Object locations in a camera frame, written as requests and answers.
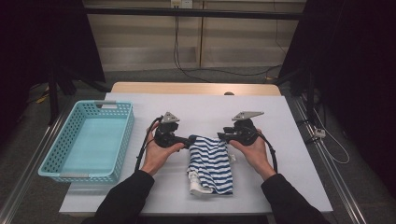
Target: gray floor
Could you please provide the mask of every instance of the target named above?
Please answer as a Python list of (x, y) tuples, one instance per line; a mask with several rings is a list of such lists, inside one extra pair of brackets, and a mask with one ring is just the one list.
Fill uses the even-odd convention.
[[(262, 67), (229, 68), (229, 71), (243, 74), (255, 74), (266, 70)], [(224, 74), (217, 71), (195, 71), (188, 72), (191, 76), (197, 76), (210, 82), (222, 83), (263, 83), (265, 77), (275, 77), (279, 68), (268, 74), (261, 73), (257, 76), (237, 76)], [(111, 87), (116, 81), (162, 81), (162, 82), (203, 82), (200, 79), (187, 77), (178, 70), (153, 70), (134, 72), (112, 72), (106, 74), (107, 85)], [(76, 82), (78, 92), (72, 97), (72, 101), (80, 99), (103, 99), (105, 95), (89, 86)], [(45, 85), (37, 87), (30, 92), (30, 98), (40, 97)], [(299, 100), (290, 96), (288, 83), (280, 86), (281, 92), (286, 96), (290, 104), (290, 110), (296, 120), (300, 120), (295, 101)], [(60, 95), (60, 105), (65, 105), (70, 97)], [(32, 102), (28, 105), (23, 116), (12, 130), (11, 136), (0, 147), (0, 206), (7, 201), (7, 197), (14, 189), (19, 176), (24, 171), (29, 160), (35, 153), (37, 146), (46, 130), (50, 117), (50, 104), (46, 100), (42, 104)], [(327, 129), (348, 150), (350, 155), (349, 164), (337, 165), (342, 177), (345, 179), (352, 194), (355, 196), (367, 223), (396, 223), (396, 202), (389, 196), (384, 185), (366, 165), (359, 154), (359, 149), (353, 142), (345, 139), (343, 128), (338, 124), (331, 111), (327, 111)], [(303, 139), (309, 138), (304, 125), (300, 126)], [(334, 143), (331, 138), (324, 139), (327, 148), (334, 157), (343, 160), (345, 153)], [(347, 210), (327, 172), (323, 162), (313, 144), (308, 144), (307, 149), (317, 167), (323, 186), (331, 200), (334, 212), (326, 214), (331, 223), (352, 223)], [(48, 178), (40, 177), (34, 172), (30, 187), (21, 201), (19, 209), (15, 213), (12, 223), (79, 223), (82, 217), (69, 217), (60, 215), (59, 208), (63, 202), (68, 184), (56, 183)], [(257, 223), (259, 219), (251, 219), (251, 223)], [(153, 219), (152, 223), (163, 221), (164, 223), (178, 223), (177, 219)]]

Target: striped shirt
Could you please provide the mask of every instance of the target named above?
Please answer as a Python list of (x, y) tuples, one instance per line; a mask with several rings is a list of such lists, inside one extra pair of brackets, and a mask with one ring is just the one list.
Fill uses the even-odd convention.
[(233, 175), (226, 143), (218, 138), (197, 136), (190, 146), (189, 171), (195, 171), (204, 188), (217, 194), (233, 194)]

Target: black cable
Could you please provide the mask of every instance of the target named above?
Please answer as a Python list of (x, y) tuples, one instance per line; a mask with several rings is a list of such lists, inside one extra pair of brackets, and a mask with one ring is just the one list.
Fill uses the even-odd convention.
[(276, 160), (276, 151), (274, 150), (273, 146), (271, 143), (267, 140), (267, 138), (264, 136), (264, 134), (257, 132), (257, 135), (264, 140), (264, 142), (268, 145), (271, 153), (271, 157), (273, 159), (273, 166), (274, 170), (277, 173), (277, 160)]
[(143, 153), (145, 152), (147, 145), (152, 141), (152, 140), (151, 140), (151, 141), (149, 141), (149, 142), (146, 143), (146, 141), (148, 140), (148, 137), (149, 137), (149, 133), (152, 132), (152, 130), (151, 130), (151, 129), (152, 129), (152, 126), (154, 126), (155, 122), (160, 121), (161, 119), (163, 119), (163, 116), (160, 116), (160, 117), (156, 118), (154, 121), (152, 121), (152, 123), (151, 123), (150, 126), (148, 127), (148, 131), (147, 131), (147, 133), (146, 133), (145, 140), (143, 141), (143, 145), (142, 145), (142, 147), (140, 148), (139, 155), (136, 157), (136, 158), (137, 158), (137, 161), (136, 161), (136, 166), (134, 167), (134, 171), (135, 171), (135, 172), (139, 170), (139, 168), (140, 168), (140, 162), (142, 161), (142, 157), (143, 157)]
[[(273, 3), (273, 6), (274, 6), (274, 11), (276, 12), (276, 7), (275, 7), (275, 0), (274, 0), (274, 3)], [(275, 42), (276, 42), (276, 44), (277, 44), (277, 46), (283, 51), (283, 53), (286, 55), (286, 51), (285, 50), (283, 50), (283, 48), (280, 46), (280, 44), (277, 42), (277, 20), (276, 20), (276, 34), (275, 34)]]
[(183, 68), (181, 68), (180, 60), (179, 60), (179, 58), (178, 58), (178, 17), (175, 17), (175, 23), (176, 23), (176, 24), (175, 24), (175, 46), (174, 46), (174, 63), (175, 63), (175, 66), (176, 66), (177, 69), (180, 70), (186, 77), (195, 78), (195, 79), (199, 79), (199, 80), (201, 80), (201, 81), (203, 81), (203, 82), (209, 82), (209, 83), (210, 83), (210, 81), (208, 81), (208, 80), (206, 80), (206, 79), (203, 79), (203, 78), (200, 78), (200, 77), (193, 77), (193, 76), (190, 76), (189, 74), (187, 74), (187, 73), (184, 71)]
[(180, 70), (185, 76), (187, 77), (191, 77), (191, 78), (196, 78), (199, 80), (202, 80), (204, 82), (208, 82), (211, 83), (211, 81), (200, 78), (200, 77), (193, 77), (189, 74), (187, 74), (187, 72), (196, 72), (196, 71), (214, 71), (214, 72), (222, 72), (222, 73), (227, 73), (227, 74), (231, 74), (234, 76), (241, 76), (241, 77), (254, 77), (254, 76), (259, 76), (262, 74), (266, 74), (265, 79), (267, 78), (268, 72), (281, 66), (282, 64), (278, 64), (276, 66), (272, 66), (270, 68), (267, 68), (265, 71), (261, 71), (259, 73), (253, 73), (253, 74), (240, 74), (240, 73), (235, 73), (235, 72), (228, 72), (228, 71), (224, 71), (224, 70), (219, 70), (219, 69), (215, 69), (215, 68), (196, 68), (196, 69), (184, 69), (181, 67), (180, 65), (180, 60), (179, 60), (179, 55), (178, 55), (178, 28), (179, 28), (179, 24), (178, 24), (178, 17), (175, 17), (175, 45), (174, 45), (174, 63), (175, 66), (177, 67), (178, 70)]

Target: metal rail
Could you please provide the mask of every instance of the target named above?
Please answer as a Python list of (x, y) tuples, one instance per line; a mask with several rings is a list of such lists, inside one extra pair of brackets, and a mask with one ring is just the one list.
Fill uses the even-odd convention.
[(309, 14), (299, 12), (272, 11), (233, 11), (166, 7), (58, 7), (28, 6), (26, 9), (34, 13), (50, 14), (103, 14), (103, 15), (136, 15), (136, 16), (178, 16), (178, 17), (210, 17), (299, 21), (305, 19), (327, 19), (325, 14)]
[[(295, 100), (294, 103), (296, 104), (302, 119), (307, 120), (308, 117), (306, 115), (306, 108), (305, 105), (302, 103), (302, 100), (300, 101)], [(313, 126), (309, 123), (306, 123), (305, 127), (308, 130), (311, 137), (314, 137)], [(334, 163), (334, 160), (332, 160), (329, 153), (327, 152), (328, 150), (324, 142), (321, 139), (319, 139), (317, 141), (314, 141), (314, 144), (315, 147), (317, 148), (319, 156), (323, 161), (323, 164), (325, 165), (330, 175), (330, 178), (332, 179), (332, 182), (334, 183), (334, 186), (341, 200), (343, 201), (344, 207), (346, 208), (346, 211), (348, 212), (352, 222), (354, 224), (366, 224), (367, 222), (364, 218), (364, 215), (358, 203), (355, 200), (355, 197), (350, 192), (346, 182), (344, 181), (343, 177), (338, 171), (337, 166)]]

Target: white tabletop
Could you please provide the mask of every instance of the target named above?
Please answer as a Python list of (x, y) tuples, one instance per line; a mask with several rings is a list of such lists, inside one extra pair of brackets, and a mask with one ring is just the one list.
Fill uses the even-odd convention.
[[(120, 181), (134, 171), (136, 156), (142, 146), (145, 130), (166, 111), (180, 118), (177, 136), (199, 134), (217, 137), (223, 127), (232, 127), (231, 118), (241, 111), (263, 111), (253, 118), (276, 150), (278, 171), (319, 211), (330, 212), (332, 207), (321, 185), (318, 173), (307, 152), (288, 104), (283, 96), (222, 96), (108, 93), (106, 100), (127, 100), (133, 103), (134, 127)], [(187, 149), (173, 154), (154, 176), (155, 184), (147, 198), (142, 215), (242, 215), (271, 213), (260, 185), (261, 177), (248, 165), (245, 157), (232, 146), (228, 147), (237, 161), (231, 165), (233, 195), (189, 194)], [(108, 193), (110, 186), (89, 186), (74, 183), (67, 192), (61, 213), (93, 214)]]

